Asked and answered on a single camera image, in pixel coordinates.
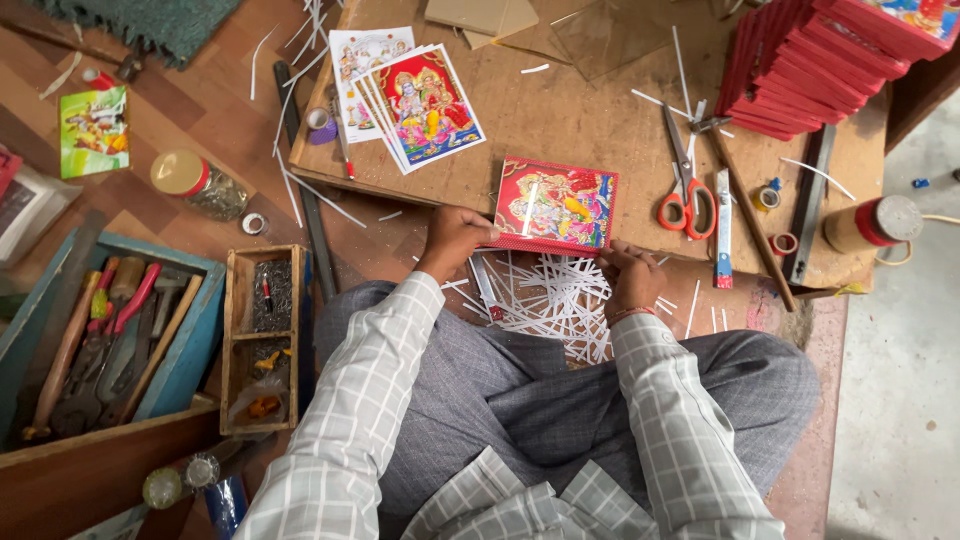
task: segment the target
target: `wooden stick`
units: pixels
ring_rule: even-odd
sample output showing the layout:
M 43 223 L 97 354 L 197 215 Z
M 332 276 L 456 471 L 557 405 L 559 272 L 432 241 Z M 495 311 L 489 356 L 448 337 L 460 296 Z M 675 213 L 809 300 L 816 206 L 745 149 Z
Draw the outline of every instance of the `wooden stick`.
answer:
M 50 414 L 54 411 L 54 405 L 57 404 L 57 398 L 63 390 L 63 382 L 66 380 L 66 372 L 70 368 L 70 360 L 73 359 L 73 354 L 77 351 L 77 345 L 80 344 L 80 338 L 84 335 L 86 319 L 90 315 L 90 303 L 93 301 L 93 293 L 97 290 L 99 280 L 100 272 L 90 271 L 86 273 L 80 300 L 73 307 L 73 314 L 70 315 L 70 322 L 66 325 L 60 348 L 57 349 L 54 362 L 50 366 L 50 373 L 47 374 L 47 380 L 43 382 L 40 397 L 36 401 L 34 422 L 23 430 L 23 440 L 25 441 L 50 435 L 50 427 L 48 426 Z
M 750 203 L 750 195 L 747 193 L 747 188 L 743 185 L 740 172 L 736 169 L 736 165 L 733 164 L 733 157 L 727 148 L 727 142 L 720 136 L 717 130 L 710 130 L 709 138 L 713 141 L 713 148 L 716 149 L 717 157 L 723 161 L 723 166 L 730 169 L 730 185 L 733 188 L 733 194 L 736 195 L 736 199 L 740 201 L 738 206 L 743 212 L 744 219 L 747 220 L 747 227 L 750 229 L 750 234 L 754 238 L 756 248 L 760 251 L 760 258 L 763 259 L 763 265 L 767 269 L 767 274 L 770 274 L 770 277 L 773 278 L 777 286 L 777 292 L 779 292 L 783 298 L 783 305 L 786 306 L 786 310 L 792 313 L 797 310 L 797 301 L 794 300 L 793 293 L 790 292 L 790 285 L 787 284 L 786 278 L 777 265 L 774 252 L 770 248 L 770 244 L 767 243 L 767 235 L 763 232 L 759 220 L 756 219 L 754 206 Z
M 68 49 L 71 51 L 77 51 L 89 57 L 95 58 L 99 61 L 112 63 L 113 65 L 116 65 L 116 66 L 123 65 L 122 60 L 115 58 L 113 55 L 111 55 L 107 51 L 98 49 L 96 47 L 91 47 L 85 43 L 75 43 L 62 36 L 58 36 L 56 34 L 50 34 L 49 32 L 44 32 L 36 28 L 23 26 L 22 24 L 16 23 L 7 18 L 0 17 L 0 26 L 16 34 L 20 34 L 21 36 L 32 37 L 33 39 L 39 39 L 40 41 L 43 41 L 45 43 L 50 43 L 55 47 L 60 47 L 60 48 Z
M 197 296 L 197 291 L 200 290 L 200 285 L 203 282 L 203 276 L 193 276 L 190 278 L 190 283 L 186 286 L 186 291 L 183 293 L 183 297 L 177 305 L 177 310 L 174 311 L 174 315 L 170 317 L 170 322 L 167 323 L 167 330 L 163 331 L 163 335 L 156 344 L 156 350 L 154 351 L 154 355 L 150 357 L 150 363 L 148 363 L 147 367 L 143 370 L 143 375 L 140 376 L 136 388 L 133 390 L 130 399 L 120 413 L 119 425 L 127 424 L 133 418 L 136 408 L 140 406 L 140 400 L 142 400 L 143 395 L 147 393 L 147 387 L 154 378 L 156 368 L 159 367 L 160 361 L 167 355 L 167 348 L 170 347 L 174 336 L 177 335 L 177 330 L 180 329 L 180 323 L 183 322 L 183 317 L 186 316 L 187 310 L 190 309 L 190 305 L 193 304 L 193 299 Z

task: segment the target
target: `man's left hand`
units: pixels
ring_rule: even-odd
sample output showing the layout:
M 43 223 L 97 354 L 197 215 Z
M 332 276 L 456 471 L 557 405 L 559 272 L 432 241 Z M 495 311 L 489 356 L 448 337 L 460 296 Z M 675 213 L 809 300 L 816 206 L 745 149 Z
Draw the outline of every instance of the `man's left hand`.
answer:
M 467 262 L 477 244 L 489 244 L 499 237 L 500 231 L 476 210 L 438 207 L 430 219 L 423 257 L 414 270 L 426 272 L 437 284 L 444 284 Z

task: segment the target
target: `gray trousers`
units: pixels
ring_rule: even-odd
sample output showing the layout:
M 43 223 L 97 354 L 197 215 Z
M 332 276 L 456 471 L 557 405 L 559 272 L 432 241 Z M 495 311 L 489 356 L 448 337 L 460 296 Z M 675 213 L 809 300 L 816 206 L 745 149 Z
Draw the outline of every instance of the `gray trousers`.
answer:
M 379 304 L 395 286 L 367 282 L 324 309 L 316 329 L 321 363 L 346 337 L 350 315 Z M 759 331 L 681 344 L 697 355 L 701 383 L 730 418 L 736 454 L 765 494 L 816 406 L 813 366 L 793 345 Z M 650 511 L 612 362 L 567 371 L 558 340 L 474 327 L 443 310 L 379 482 L 381 538 L 398 538 L 488 445 L 524 484 L 549 481 L 557 493 L 592 459 Z

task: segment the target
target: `green rug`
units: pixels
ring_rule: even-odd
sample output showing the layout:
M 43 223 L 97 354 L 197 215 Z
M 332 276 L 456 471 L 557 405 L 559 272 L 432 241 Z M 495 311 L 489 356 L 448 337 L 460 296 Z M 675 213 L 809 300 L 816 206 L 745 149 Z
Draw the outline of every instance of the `green rug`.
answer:
M 183 70 L 242 0 L 27 0 L 54 17 L 101 27 L 132 45 L 143 37 L 167 67 Z

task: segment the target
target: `white checked shirt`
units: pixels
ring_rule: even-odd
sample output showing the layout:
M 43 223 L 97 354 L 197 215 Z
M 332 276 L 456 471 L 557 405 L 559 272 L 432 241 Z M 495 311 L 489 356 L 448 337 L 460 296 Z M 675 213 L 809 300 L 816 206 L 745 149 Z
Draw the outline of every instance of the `white checked shirt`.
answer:
M 352 315 L 234 538 L 377 538 L 377 479 L 443 305 L 434 279 L 414 272 Z M 700 384 L 696 355 L 649 314 L 617 323 L 612 343 L 653 518 L 593 461 L 557 497 L 547 482 L 523 485 L 488 447 L 427 501 L 403 539 L 783 538 L 733 453 L 729 420 Z

